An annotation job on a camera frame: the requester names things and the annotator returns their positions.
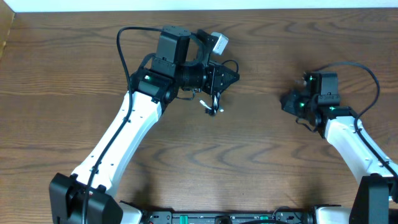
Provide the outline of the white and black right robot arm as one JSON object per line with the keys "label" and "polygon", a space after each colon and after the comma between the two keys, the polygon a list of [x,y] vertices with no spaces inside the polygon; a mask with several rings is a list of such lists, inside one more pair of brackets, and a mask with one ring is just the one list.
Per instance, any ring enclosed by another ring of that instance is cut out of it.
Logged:
{"label": "white and black right robot arm", "polygon": [[304,88],[280,99],[296,122],[319,133],[340,154],[359,184],[351,208],[317,205],[304,223],[392,223],[389,203],[397,201],[397,164],[366,132],[357,113],[340,106],[335,72],[309,72]]}

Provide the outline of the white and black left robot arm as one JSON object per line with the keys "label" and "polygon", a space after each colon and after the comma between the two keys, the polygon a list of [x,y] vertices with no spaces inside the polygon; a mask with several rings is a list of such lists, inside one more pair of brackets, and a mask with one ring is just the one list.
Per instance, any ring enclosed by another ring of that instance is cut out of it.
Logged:
{"label": "white and black left robot arm", "polygon": [[159,29],[157,50],[135,72],[127,72],[127,92],[103,137],[71,175],[56,174],[49,185],[54,223],[140,223],[140,209],[117,202],[120,181],[147,132],[179,91],[204,92],[214,116],[222,92],[239,80],[237,69],[212,61],[228,38],[219,32],[190,32],[178,26]]}

